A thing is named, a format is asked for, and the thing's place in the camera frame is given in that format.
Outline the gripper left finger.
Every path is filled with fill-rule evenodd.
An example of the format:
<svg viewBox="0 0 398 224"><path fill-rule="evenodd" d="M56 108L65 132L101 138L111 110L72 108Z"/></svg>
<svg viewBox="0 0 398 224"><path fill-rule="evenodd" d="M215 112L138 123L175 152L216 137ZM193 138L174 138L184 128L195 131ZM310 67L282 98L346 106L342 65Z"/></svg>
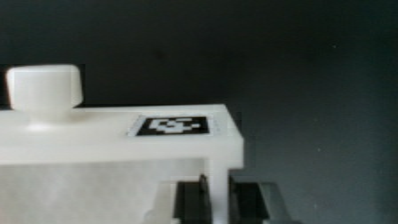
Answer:
<svg viewBox="0 0 398 224"><path fill-rule="evenodd" d="M207 178L158 186L147 224L213 224Z"/></svg>

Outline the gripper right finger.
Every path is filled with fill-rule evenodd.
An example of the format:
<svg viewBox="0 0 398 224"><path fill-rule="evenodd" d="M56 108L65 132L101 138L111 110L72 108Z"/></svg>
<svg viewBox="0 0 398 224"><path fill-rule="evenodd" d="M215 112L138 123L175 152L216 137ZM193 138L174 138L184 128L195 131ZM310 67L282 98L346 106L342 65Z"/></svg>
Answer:
<svg viewBox="0 0 398 224"><path fill-rule="evenodd" d="M277 184L229 179L229 224L286 224L289 221Z"/></svg>

